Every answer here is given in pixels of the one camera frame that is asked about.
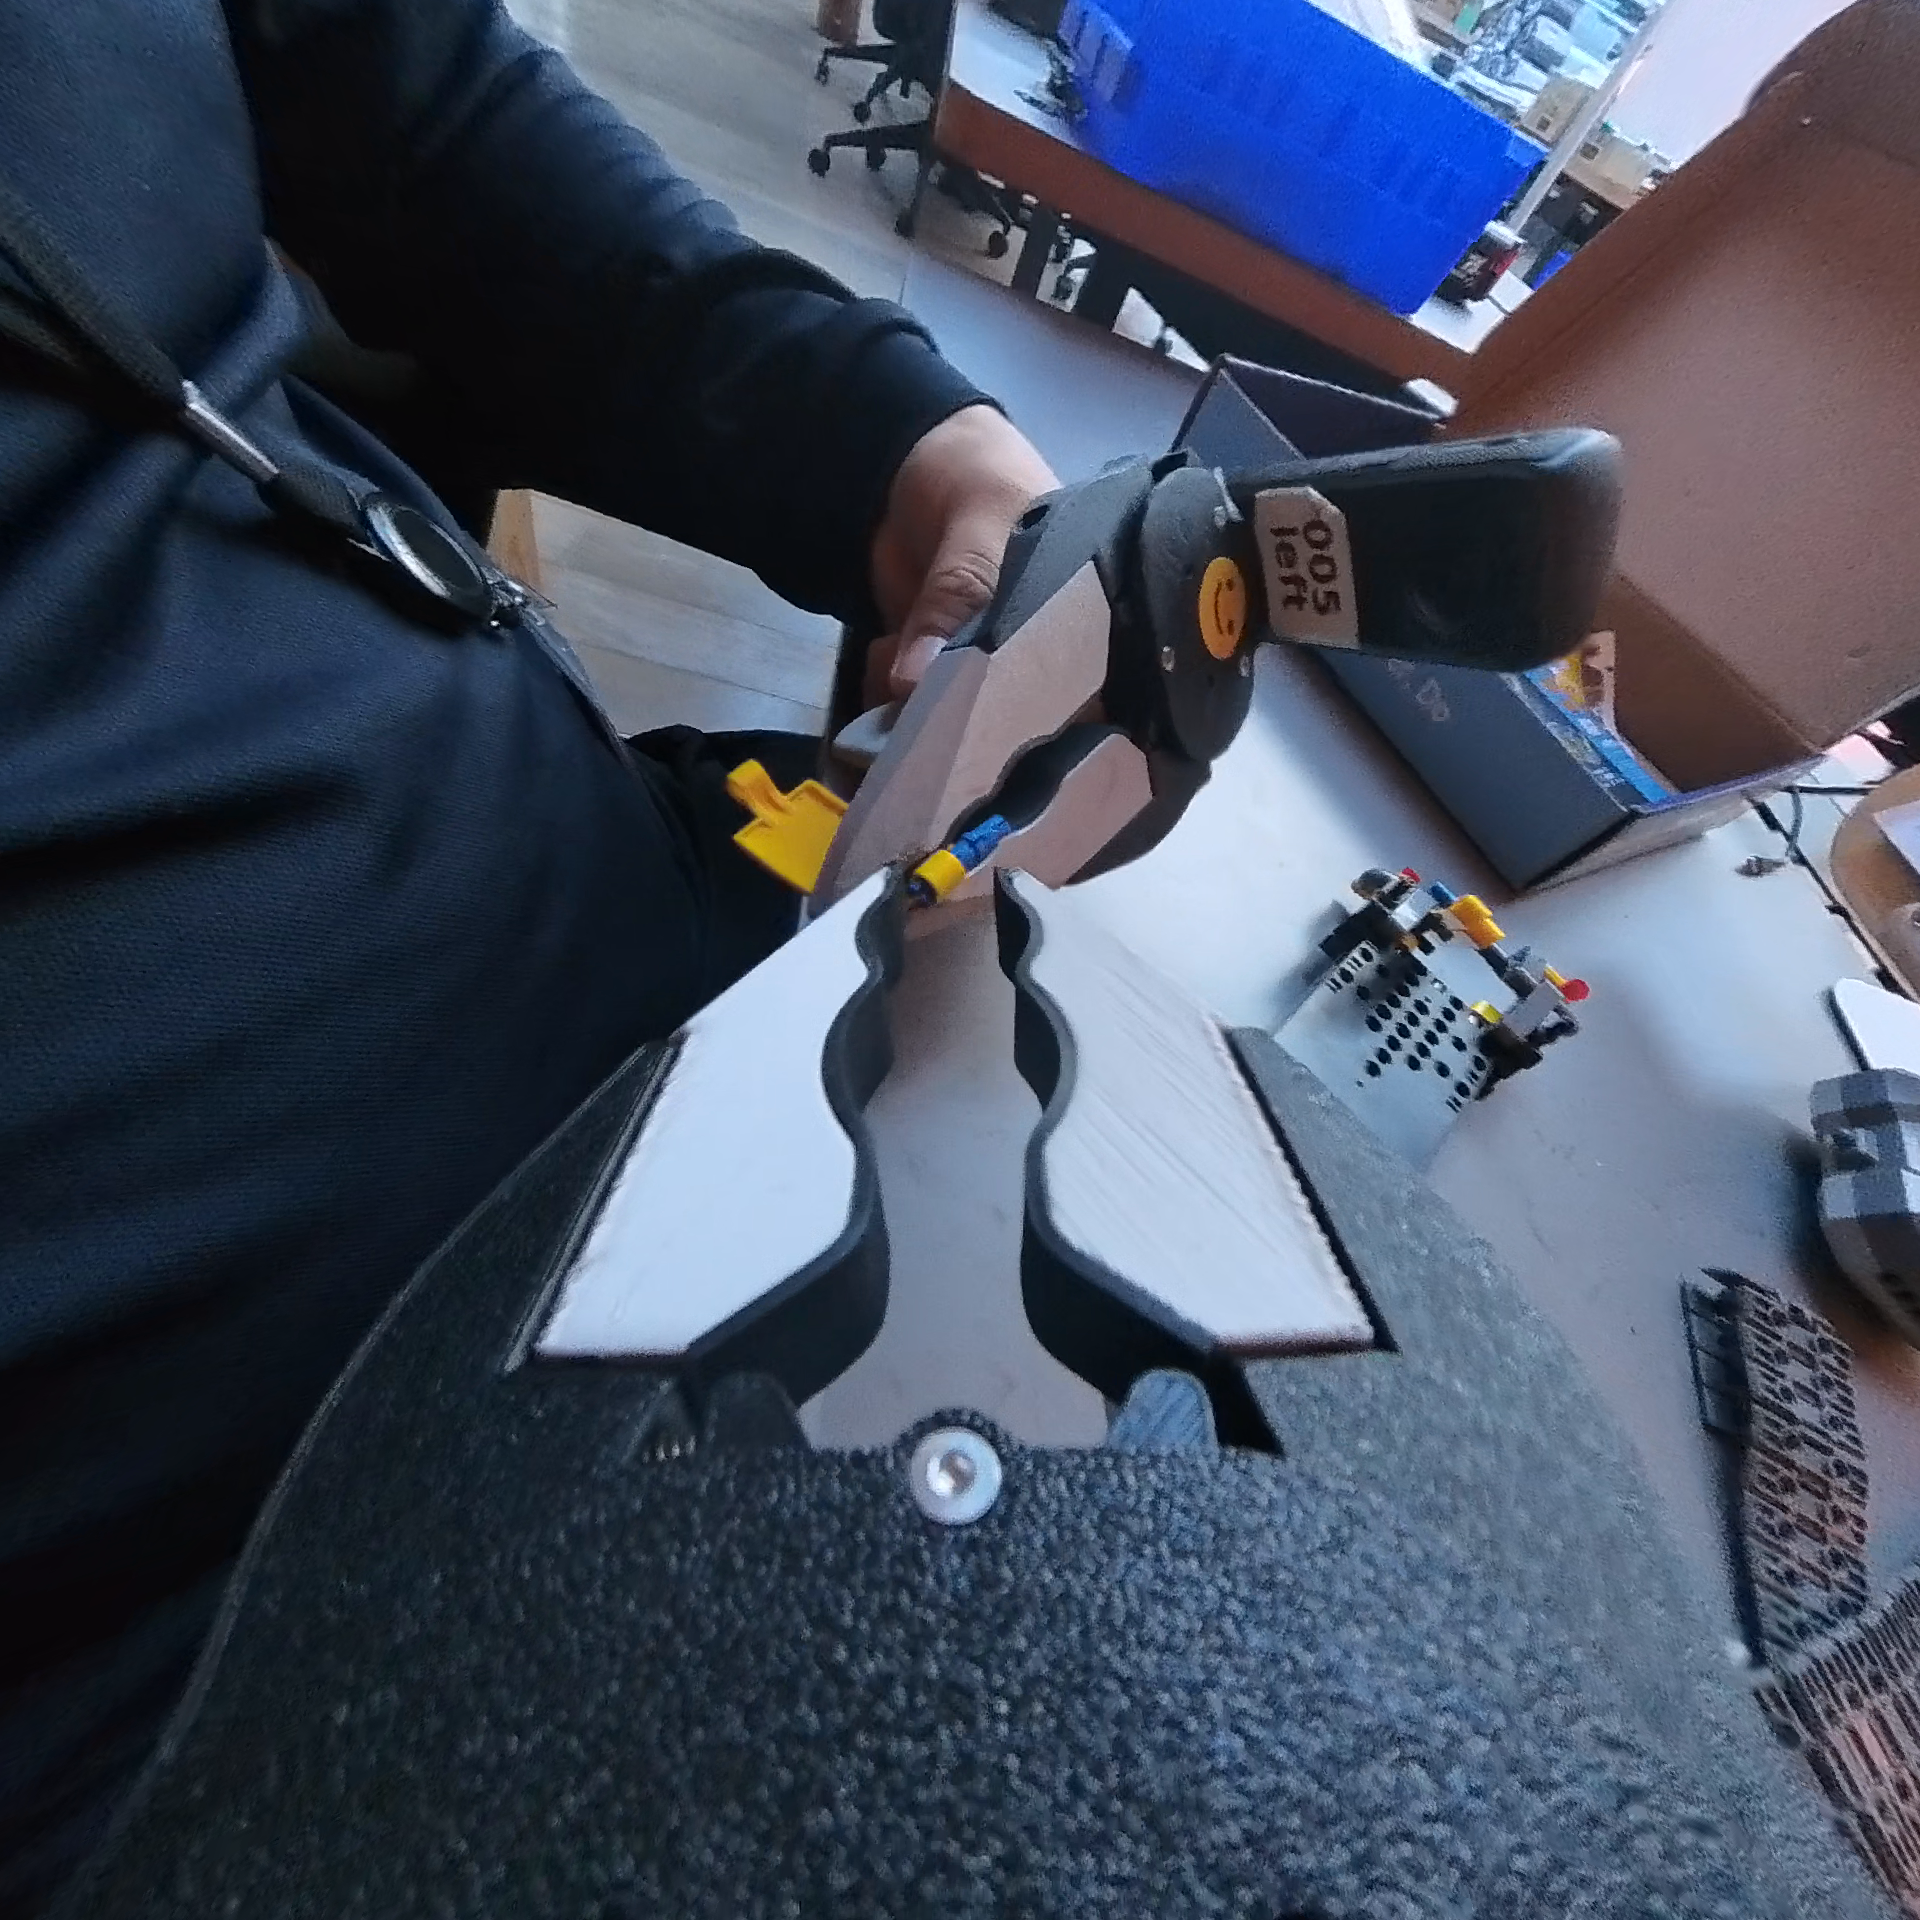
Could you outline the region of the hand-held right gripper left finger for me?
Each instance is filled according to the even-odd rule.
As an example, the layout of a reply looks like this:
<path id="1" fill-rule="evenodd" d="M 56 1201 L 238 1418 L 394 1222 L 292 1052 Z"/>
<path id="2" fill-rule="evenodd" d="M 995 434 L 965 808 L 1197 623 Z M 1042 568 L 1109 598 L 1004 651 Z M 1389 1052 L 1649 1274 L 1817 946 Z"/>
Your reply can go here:
<path id="1" fill-rule="evenodd" d="M 849 1361 L 886 1314 L 865 1104 L 900 875 L 878 872 L 668 1045 L 532 1335 L 542 1361 Z"/>

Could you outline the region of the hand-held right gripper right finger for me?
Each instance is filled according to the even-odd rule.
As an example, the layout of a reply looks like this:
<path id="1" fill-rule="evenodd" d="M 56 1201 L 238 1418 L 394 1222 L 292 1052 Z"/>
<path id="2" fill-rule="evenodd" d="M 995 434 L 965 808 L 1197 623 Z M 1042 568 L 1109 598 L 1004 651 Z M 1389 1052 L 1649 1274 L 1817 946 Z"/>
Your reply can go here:
<path id="1" fill-rule="evenodd" d="M 1314 1214 L 1227 1022 L 1071 891 L 995 884 L 1023 1158 L 1031 1322 L 1056 1350 L 1158 1330 L 1178 1350 L 1357 1350 L 1372 1317 Z"/>

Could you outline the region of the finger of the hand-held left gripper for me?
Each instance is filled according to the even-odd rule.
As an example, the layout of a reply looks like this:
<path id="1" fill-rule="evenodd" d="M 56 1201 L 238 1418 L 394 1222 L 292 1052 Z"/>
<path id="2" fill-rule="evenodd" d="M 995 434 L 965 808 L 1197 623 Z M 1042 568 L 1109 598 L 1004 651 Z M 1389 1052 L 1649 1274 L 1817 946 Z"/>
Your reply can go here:
<path id="1" fill-rule="evenodd" d="M 1036 745 L 995 816 L 1007 837 L 995 846 L 995 872 L 1023 872 L 1042 884 L 1071 884 L 1119 843 L 1148 803 L 1148 758 L 1119 731 L 1063 731 Z"/>
<path id="2" fill-rule="evenodd" d="M 1071 578 L 999 648 L 941 648 L 865 766 L 815 895 L 843 903 L 882 864 L 941 846 L 1023 751 L 1071 731 L 1104 687 L 1109 623 L 1098 578 Z"/>

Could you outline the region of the yellow scoop piece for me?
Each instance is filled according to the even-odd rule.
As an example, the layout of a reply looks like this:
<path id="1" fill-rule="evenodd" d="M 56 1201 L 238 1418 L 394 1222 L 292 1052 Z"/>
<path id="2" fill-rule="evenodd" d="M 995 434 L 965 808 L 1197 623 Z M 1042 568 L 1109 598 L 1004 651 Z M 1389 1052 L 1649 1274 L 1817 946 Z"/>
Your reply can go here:
<path id="1" fill-rule="evenodd" d="M 727 775 L 727 795 L 743 808 L 743 827 L 735 829 L 735 846 L 767 864 L 773 883 L 786 883 L 802 895 L 819 891 L 825 853 L 834 843 L 834 827 L 844 816 L 844 802 L 833 795 L 819 780 L 802 780 L 782 788 L 782 780 L 743 758 Z M 957 843 L 929 853 L 906 872 L 906 903 L 912 908 L 941 908 L 957 895 L 957 884 L 987 864 L 987 857 L 1011 837 L 1007 816 L 982 816 Z"/>

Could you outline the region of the person's left forearm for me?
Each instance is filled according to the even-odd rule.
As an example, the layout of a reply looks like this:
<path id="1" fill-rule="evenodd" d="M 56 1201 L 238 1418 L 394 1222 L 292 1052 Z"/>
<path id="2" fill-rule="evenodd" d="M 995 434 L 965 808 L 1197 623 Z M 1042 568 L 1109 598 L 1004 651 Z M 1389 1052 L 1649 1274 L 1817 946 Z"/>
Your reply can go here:
<path id="1" fill-rule="evenodd" d="M 906 456 L 987 395 L 893 301 L 753 242 L 503 7 L 224 7 L 276 242 L 532 487 L 882 615 Z"/>

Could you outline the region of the grey desk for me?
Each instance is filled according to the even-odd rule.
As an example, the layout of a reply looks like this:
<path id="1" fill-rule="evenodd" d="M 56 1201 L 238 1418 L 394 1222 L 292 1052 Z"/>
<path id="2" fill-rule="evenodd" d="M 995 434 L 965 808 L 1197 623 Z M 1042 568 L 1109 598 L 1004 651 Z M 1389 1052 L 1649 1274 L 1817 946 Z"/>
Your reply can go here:
<path id="1" fill-rule="evenodd" d="M 1473 1104 L 1429 1183 L 1527 1282 L 1628 1422 L 1676 1544 L 1729 1603 L 1715 1437 L 1696 1422 L 1683 1274 L 1745 1269 L 1805 1297 L 1852 1347 L 1875 1584 L 1913 1571 L 1913 1347 L 1835 1274 L 1816 1214 L 1808 1088 L 1852 1068 L 1829 989 L 1864 972 L 1808 872 L 1745 875 L 1774 837 L 1704 843 L 1511 895 L 1354 697 L 1263 651 L 1259 702 L 1209 783 L 1145 859 L 1078 908 L 1227 1022 L 1278 1027 L 1306 953 L 1370 864 L 1480 891 L 1511 938 L 1591 983 L 1580 1032 Z M 1011 983 L 995 911 L 906 946 L 898 1064 L 865 1124 L 893 1297 L 865 1358 L 806 1403 L 819 1443 L 886 1443 L 979 1408 L 1023 1443 L 1088 1443 L 1098 1400 L 1019 1309 L 1023 1141 Z"/>

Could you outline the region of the person's left hand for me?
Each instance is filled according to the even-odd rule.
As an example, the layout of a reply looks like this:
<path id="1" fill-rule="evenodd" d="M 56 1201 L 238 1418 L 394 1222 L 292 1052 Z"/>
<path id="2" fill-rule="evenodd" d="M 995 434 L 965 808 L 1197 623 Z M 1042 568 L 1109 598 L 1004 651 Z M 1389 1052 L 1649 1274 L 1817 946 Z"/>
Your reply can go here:
<path id="1" fill-rule="evenodd" d="M 906 448 L 869 539 L 865 707 L 900 702 L 941 641 L 995 605 L 1011 525 L 1049 490 L 1061 469 L 995 403 L 945 413 Z"/>

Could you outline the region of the black perforated brick model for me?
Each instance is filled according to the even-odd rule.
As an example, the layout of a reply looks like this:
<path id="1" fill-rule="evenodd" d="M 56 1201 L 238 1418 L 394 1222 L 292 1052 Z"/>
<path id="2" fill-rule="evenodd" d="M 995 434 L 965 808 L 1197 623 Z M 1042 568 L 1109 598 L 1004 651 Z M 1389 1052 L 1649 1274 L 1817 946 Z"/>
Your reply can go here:
<path id="1" fill-rule="evenodd" d="M 1278 1045 L 1429 1171 L 1473 1104 L 1580 1032 L 1591 983 L 1517 943 L 1489 903 L 1414 864 L 1370 864 L 1354 895 Z"/>

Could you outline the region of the colourful instruction booklet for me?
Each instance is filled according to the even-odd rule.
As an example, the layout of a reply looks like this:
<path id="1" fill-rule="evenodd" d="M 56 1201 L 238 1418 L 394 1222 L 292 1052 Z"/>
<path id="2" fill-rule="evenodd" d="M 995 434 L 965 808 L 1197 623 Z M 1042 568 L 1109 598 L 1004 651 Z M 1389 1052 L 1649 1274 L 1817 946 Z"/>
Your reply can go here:
<path id="1" fill-rule="evenodd" d="M 1603 630 L 1566 658 L 1505 675 L 1576 769 L 1620 803 L 1674 803 L 1683 788 L 1620 734 L 1620 648 Z"/>

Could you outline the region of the dark blue cardboard box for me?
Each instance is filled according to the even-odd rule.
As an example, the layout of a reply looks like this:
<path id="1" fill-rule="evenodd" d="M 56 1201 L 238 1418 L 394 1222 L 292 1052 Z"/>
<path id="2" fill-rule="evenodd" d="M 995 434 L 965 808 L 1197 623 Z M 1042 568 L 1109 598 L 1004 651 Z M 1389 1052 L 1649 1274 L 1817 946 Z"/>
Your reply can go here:
<path id="1" fill-rule="evenodd" d="M 1531 682 L 1272 648 L 1252 745 L 1394 751 L 1511 891 L 1696 843 L 1920 682 L 1920 17 L 1849 7 L 1473 355 L 1447 430 L 1628 448 L 1608 783 Z"/>

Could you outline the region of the brown side table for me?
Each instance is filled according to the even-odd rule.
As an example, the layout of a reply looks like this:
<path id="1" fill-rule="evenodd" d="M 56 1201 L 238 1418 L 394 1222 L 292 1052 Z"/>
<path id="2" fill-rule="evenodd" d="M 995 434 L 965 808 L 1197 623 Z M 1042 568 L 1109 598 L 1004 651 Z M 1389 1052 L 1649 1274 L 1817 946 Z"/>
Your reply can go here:
<path id="1" fill-rule="evenodd" d="M 1370 395 L 1394 395 L 1411 381 L 1458 395 L 1473 355 L 1531 301 L 1527 283 L 1505 277 L 1499 301 L 1463 311 L 1429 301 L 1402 320 L 1119 178 L 1078 147 L 1061 112 L 1041 106 L 1042 79 L 1049 53 L 1041 36 L 987 7 L 955 12 L 932 147 L 1036 202 L 1036 228 L 1011 269 L 1019 293 L 1041 290 L 1061 228 L 1078 228 L 1096 242 L 1096 269 L 1076 301 L 1078 320 L 1115 329 L 1127 293 L 1145 293 L 1163 320 L 1202 320 L 1202 336 L 1186 329 L 1189 348 L 1252 348 L 1259 361 Z"/>

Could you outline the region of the blue storage bin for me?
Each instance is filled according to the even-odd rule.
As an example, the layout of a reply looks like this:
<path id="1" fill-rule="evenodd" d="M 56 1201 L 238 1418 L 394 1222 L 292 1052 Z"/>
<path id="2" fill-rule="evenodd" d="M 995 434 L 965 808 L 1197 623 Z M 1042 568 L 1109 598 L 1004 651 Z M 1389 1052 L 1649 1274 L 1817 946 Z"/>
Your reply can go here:
<path id="1" fill-rule="evenodd" d="M 1389 315 L 1419 315 L 1545 147 L 1314 0 L 1076 0 L 1078 144 Z"/>

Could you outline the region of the person's dark clothed body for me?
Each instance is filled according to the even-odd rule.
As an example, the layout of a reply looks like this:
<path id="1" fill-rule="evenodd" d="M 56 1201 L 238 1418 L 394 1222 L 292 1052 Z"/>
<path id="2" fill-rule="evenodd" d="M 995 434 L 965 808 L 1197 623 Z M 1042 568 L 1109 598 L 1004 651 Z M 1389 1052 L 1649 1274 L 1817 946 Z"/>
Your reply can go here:
<path id="1" fill-rule="evenodd" d="M 461 420 L 276 242 L 224 7 L 4 7 L 4 182 L 260 443 Z M 788 926 L 727 758 L 441 634 L 4 344 L 4 1917 L 107 1840 L 414 1267 Z"/>

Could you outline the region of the black office chair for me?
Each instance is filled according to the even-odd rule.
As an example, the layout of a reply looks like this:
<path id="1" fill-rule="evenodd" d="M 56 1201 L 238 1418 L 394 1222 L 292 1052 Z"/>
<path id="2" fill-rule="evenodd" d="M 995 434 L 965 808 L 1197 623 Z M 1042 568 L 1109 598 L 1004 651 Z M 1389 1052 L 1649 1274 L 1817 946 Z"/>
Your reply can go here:
<path id="1" fill-rule="evenodd" d="M 806 168 L 812 178 L 833 178 L 833 164 L 843 150 L 858 150 L 865 174 L 882 174 L 893 155 L 906 155 L 912 186 L 898 207 L 898 236 L 912 242 L 929 196 L 945 196 L 955 207 L 987 224 L 982 254 L 999 262 L 1011 254 L 1011 231 L 1023 228 L 1019 192 L 965 164 L 945 164 L 932 135 L 945 87 L 955 21 L 955 0 L 819 7 L 815 79 L 825 87 L 843 66 L 869 66 L 869 79 L 849 101 L 849 126 L 825 131 L 806 150 Z"/>

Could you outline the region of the grey tread track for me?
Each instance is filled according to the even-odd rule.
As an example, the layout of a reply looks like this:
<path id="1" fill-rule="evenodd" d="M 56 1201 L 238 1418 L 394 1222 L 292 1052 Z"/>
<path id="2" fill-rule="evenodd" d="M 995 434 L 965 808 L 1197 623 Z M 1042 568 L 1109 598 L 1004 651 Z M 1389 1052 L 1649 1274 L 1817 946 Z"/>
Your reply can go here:
<path id="1" fill-rule="evenodd" d="M 1852 1358 L 1816 1314 L 1737 1269 L 1683 1282 L 1696 1418 L 1723 1451 L 1747 1647 L 1785 1666 L 1867 1605 L 1867 1462 Z"/>
<path id="2" fill-rule="evenodd" d="M 1759 1683 L 1774 1735 L 1808 1764 L 1840 1834 L 1902 1917 L 1920 1917 L 1920 1574 Z"/>

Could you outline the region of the black drawstring with toggle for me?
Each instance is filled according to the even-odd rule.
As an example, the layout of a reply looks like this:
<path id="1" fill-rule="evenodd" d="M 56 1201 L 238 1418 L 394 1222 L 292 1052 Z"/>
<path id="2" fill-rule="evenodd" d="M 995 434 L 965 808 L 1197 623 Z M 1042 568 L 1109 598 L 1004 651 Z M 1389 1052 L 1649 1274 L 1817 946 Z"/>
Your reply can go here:
<path id="1" fill-rule="evenodd" d="M 301 448 L 260 443 L 178 367 L 127 301 L 82 273 L 12 182 L 0 186 L 0 254 L 0 336 L 12 348 L 243 476 L 276 520 L 377 580 L 401 615 L 441 634 L 503 634 L 532 616 L 532 588 L 480 559 L 441 517 Z"/>

